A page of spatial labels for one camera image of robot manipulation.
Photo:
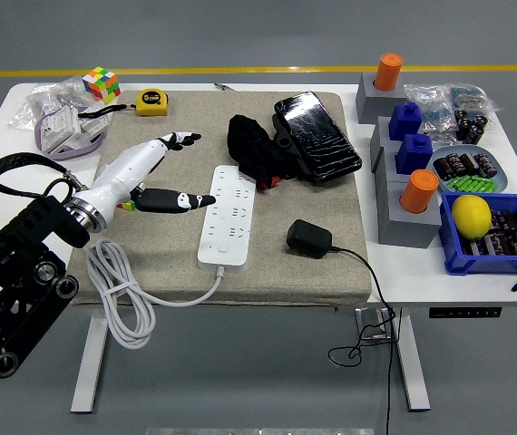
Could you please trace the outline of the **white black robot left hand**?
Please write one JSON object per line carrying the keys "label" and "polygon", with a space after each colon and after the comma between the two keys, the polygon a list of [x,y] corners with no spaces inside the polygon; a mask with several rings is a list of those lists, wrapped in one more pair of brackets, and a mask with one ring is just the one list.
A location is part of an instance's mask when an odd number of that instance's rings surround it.
{"label": "white black robot left hand", "polygon": [[216,202],[212,195],[193,195],[168,189],[140,187],[170,150],[190,146],[201,136],[193,132],[173,132],[124,150],[109,164],[87,190],[73,195],[69,209],[85,219],[91,233],[99,233],[111,223],[114,210],[132,201],[143,212],[180,214],[205,208]]}

